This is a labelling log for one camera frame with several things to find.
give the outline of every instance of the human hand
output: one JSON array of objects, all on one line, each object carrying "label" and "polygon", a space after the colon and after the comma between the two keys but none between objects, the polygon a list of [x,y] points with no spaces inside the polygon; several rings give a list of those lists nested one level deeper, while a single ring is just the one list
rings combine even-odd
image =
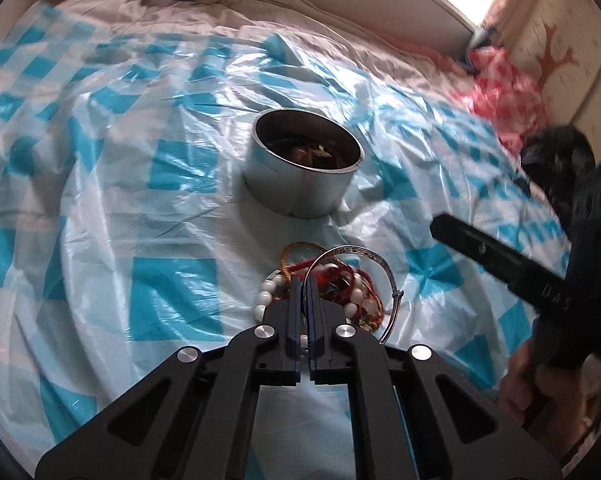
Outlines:
[{"label": "human hand", "polygon": [[[498,407],[519,426],[525,423],[525,410],[534,399],[534,385],[526,378],[530,362],[531,339],[528,339],[509,358],[507,374],[501,381],[496,400]],[[561,458],[587,431],[582,371],[541,365],[535,380],[538,390],[555,402],[555,412],[538,441]]]}]

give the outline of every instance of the metal ring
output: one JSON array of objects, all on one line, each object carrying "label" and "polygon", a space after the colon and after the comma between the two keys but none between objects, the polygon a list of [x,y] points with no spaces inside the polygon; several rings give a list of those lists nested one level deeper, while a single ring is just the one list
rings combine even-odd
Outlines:
[{"label": "metal ring", "polygon": [[[403,296],[405,295],[404,291],[398,289],[398,286],[395,283],[394,273],[392,272],[391,267],[389,267],[389,264],[387,263],[385,258],[380,256],[380,254],[375,253],[374,251],[370,251],[369,249],[366,249],[364,247],[359,247],[356,245],[342,245],[340,247],[334,247],[333,249],[325,251],[323,254],[321,254],[314,260],[314,263],[312,263],[309,266],[309,269],[307,270],[307,275],[310,276],[312,271],[314,270],[315,266],[319,265],[322,260],[331,258],[332,256],[336,256],[337,254],[358,254],[359,256],[365,256],[365,257],[369,258],[370,260],[376,262],[380,267],[383,268],[383,270],[385,270],[385,273],[386,273],[387,277],[389,278],[389,285],[391,285],[391,292],[392,292],[391,297],[394,300],[392,309],[391,309],[391,315],[389,316],[389,323],[387,324],[385,331],[378,338],[378,341],[381,344],[385,344],[387,342],[387,340],[389,339],[389,336],[391,335],[392,330],[394,330],[395,322],[398,317],[398,310],[400,309],[400,302],[403,299]],[[302,288],[301,288],[302,298],[307,297],[307,282],[308,281],[309,280],[303,280],[303,282],[302,282]]]}]

